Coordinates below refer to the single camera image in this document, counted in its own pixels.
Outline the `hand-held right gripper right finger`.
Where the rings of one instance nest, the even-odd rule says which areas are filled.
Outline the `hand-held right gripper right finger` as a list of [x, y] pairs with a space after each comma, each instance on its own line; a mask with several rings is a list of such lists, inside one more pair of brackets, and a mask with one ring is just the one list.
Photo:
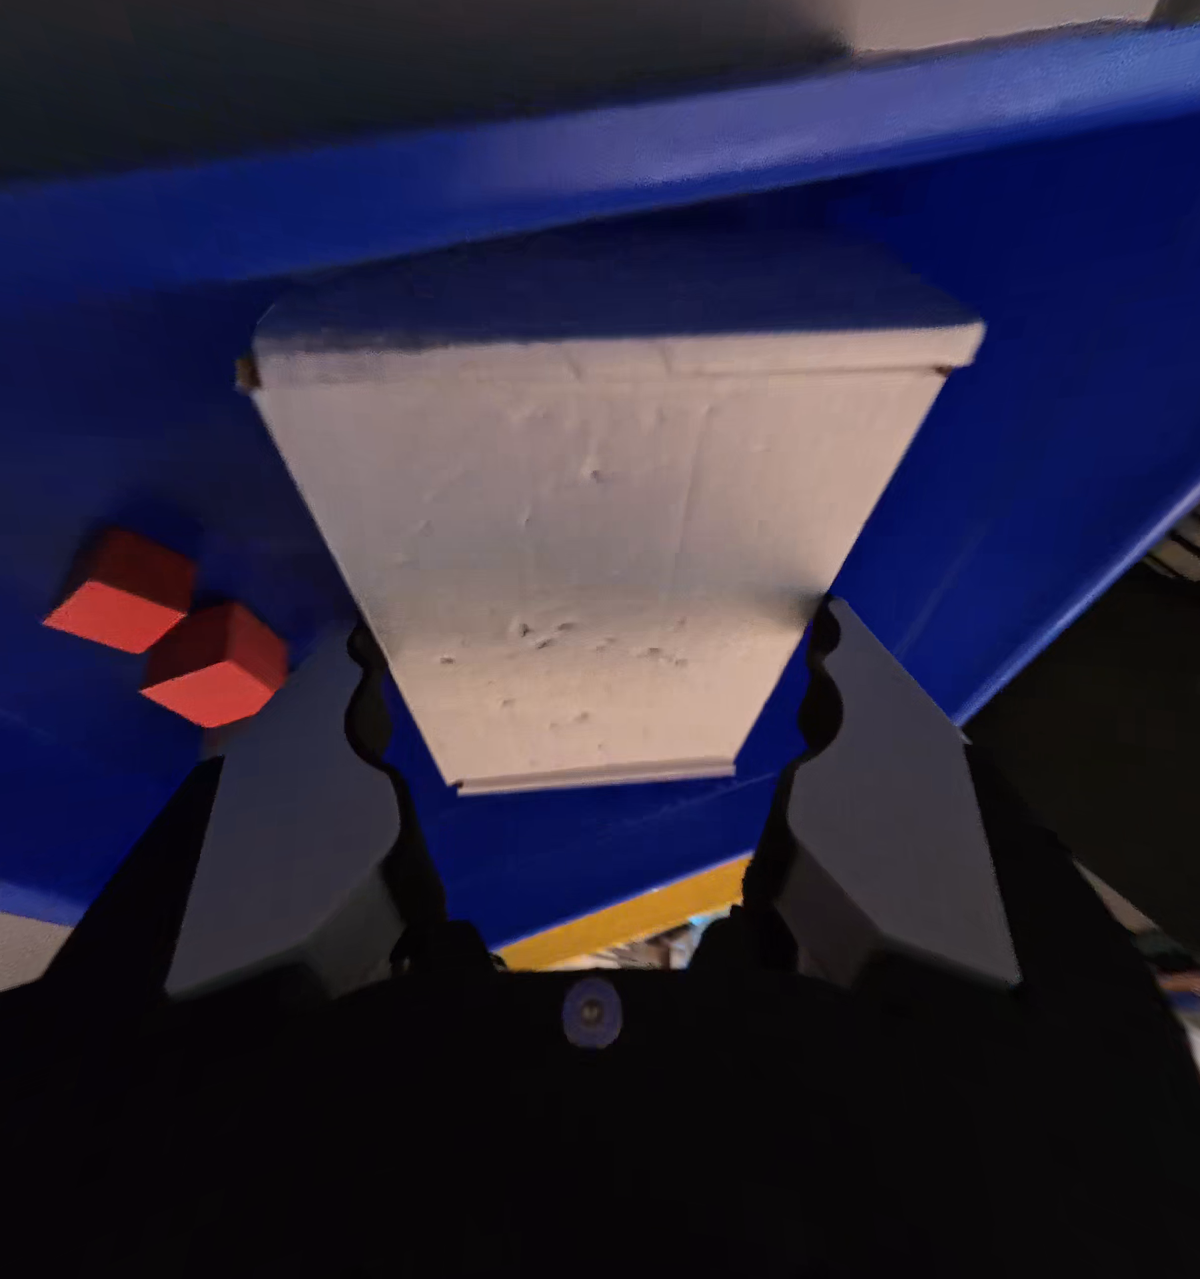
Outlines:
[[799, 710], [745, 881], [803, 977], [850, 989], [900, 958], [990, 989], [1022, 969], [967, 743], [843, 600], [819, 606]]

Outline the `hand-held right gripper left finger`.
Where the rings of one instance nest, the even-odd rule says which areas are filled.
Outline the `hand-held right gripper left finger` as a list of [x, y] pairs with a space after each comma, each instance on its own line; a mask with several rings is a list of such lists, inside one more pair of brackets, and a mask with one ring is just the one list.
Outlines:
[[333, 631], [225, 749], [167, 990], [283, 973], [338, 998], [383, 982], [449, 923], [410, 792], [387, 761], [387, 662]]

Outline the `red cube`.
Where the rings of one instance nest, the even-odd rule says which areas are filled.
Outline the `red cube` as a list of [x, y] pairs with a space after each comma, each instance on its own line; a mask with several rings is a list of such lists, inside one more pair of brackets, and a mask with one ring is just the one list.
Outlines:
[[198, 728], [252, 717], [288, 680], [288, 645], [245, 605], [186, 616], [147, 654], [142, 694]]
[[42, 624], [104, 648], [144, 654], [192, 613], [196, 576], [189, 555], [110, 526], [81, 547]]

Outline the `white cardboard box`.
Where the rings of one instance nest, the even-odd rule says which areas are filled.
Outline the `white cardboard box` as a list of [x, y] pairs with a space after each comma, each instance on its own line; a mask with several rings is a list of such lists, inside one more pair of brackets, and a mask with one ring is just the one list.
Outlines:
[[716, 778], [985, 338], [854, 253], [489, 245], [297, 285], [252, 393], [448, 785]]

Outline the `blue plastic bin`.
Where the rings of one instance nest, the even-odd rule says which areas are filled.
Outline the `blue plastic bin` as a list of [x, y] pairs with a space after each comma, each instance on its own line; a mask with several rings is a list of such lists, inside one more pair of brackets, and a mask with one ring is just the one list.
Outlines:
[[0, 184], [0, 914], [64, 928], [198, 753], [52, 631], [107, 525], [298, 651], [351, 601], [236, 359], [288, 284], [546, 230], [861, 233], [969, 305], [835, 590], [971, 719], [1200, 497], [1200, 25]]

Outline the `yellow box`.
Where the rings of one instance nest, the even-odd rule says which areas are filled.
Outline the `yellow box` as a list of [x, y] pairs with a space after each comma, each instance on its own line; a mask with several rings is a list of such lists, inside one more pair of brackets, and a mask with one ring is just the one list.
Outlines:
[[586, 917], [500, 946], [496, 954], [513, 971], [592, 968], [594, 961], [614, 951], [729, 912], [742, 900], [751, 861], [751, 853], [731, 858]]

